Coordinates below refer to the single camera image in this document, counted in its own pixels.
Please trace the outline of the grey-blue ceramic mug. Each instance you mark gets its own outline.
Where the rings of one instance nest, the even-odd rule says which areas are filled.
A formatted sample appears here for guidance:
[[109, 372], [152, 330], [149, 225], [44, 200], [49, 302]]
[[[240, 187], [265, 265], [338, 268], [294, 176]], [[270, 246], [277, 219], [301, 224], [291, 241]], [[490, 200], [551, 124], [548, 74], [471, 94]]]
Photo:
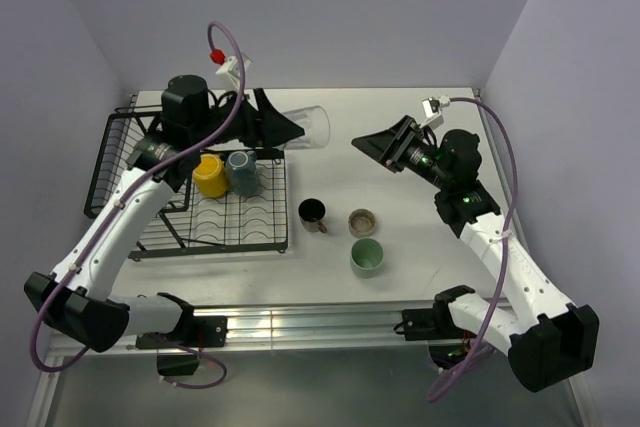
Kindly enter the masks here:
[[231, 188], [237, 195], [250, 197], [260, 191], [261, 183], [254, 151], [237, 150], [231, 152], [226, 159], [225, 171]]

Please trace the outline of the yellow mug black handle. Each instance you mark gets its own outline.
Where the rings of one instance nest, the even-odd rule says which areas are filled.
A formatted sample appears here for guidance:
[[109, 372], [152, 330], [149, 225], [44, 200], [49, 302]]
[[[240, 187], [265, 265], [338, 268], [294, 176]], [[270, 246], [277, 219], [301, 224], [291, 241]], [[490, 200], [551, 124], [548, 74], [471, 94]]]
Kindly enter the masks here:
[[208, 198], [223, 197], [229, 188], [224, 162], [216, 154], [203, 153], [192, 178], [199, 192]]

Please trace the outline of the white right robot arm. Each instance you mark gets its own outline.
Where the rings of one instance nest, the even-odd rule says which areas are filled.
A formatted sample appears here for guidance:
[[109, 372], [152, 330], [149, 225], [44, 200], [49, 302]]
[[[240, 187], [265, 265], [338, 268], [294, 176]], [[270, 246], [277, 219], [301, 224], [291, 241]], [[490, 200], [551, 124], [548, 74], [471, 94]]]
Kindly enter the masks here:
[[[436, 187], [441, 220], [496, 281], [489, 301], [465, 285], [438, 294], [432, 315], [438, 333], [474, 334], [481, 353], [494, 349], [504, 354], [517, 380], [531, 392], [592, 367], [599, 318], [590, 306], [576, 305], [554, 286], [511, 233], [509, 216], [478, 179], [478, 135], [453, 129], [434, 144], [405, 116], [351, 144], [389, 171], [408, 169]], [[500, 297], [509, 301], [510, 311], [498, 308]]]

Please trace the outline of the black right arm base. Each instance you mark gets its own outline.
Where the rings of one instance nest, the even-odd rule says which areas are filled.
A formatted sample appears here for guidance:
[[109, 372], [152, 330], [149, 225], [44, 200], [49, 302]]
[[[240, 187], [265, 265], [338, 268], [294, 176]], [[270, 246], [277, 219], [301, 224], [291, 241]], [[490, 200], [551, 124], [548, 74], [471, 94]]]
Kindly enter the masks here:
[[449, 305], [463, 295], [474, 293], [475, 290], [466, 285], [442, 291], [429, 308], [404, 309], [402, 320], [393, 331], [406, 341], [462, 339], [465, 331], [454, 325]]

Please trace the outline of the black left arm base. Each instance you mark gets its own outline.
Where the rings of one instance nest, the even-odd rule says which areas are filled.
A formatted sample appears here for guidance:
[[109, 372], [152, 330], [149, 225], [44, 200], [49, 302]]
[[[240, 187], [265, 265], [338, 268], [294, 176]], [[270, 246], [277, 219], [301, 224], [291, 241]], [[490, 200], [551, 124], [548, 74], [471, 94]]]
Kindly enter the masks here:
[[228, 317], [217, 314], [198, 315], [195, 306], [169, 293], [140, 298], [133, 314], [142, 315], [142, 327], [136, 327], [137, 349], [159, 349], [169, 346], [189, 348], [224, 347]]

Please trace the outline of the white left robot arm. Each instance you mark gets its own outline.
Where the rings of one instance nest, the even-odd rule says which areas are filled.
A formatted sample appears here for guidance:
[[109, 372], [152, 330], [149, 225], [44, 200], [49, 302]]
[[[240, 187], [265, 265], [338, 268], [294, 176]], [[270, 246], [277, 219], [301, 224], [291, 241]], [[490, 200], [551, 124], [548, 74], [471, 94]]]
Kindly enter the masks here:
[[126, 335], [159, 333], [172, 346], [190, 342], [195, 322], [188, 302], [166, 293], [111, 299], [121, 267], [152, 218], [191, 178], [203, 149], [230, 141], [275, 148], [304, 134], [261, 89], [251, 100], [237, 92], [212, 107], [203, 78], [171, 79], [161, 95], [157, 128], [134, 147], [108, 204], [51, 273], [34, 272], [25, 282], [37, 322], [95, 352]]

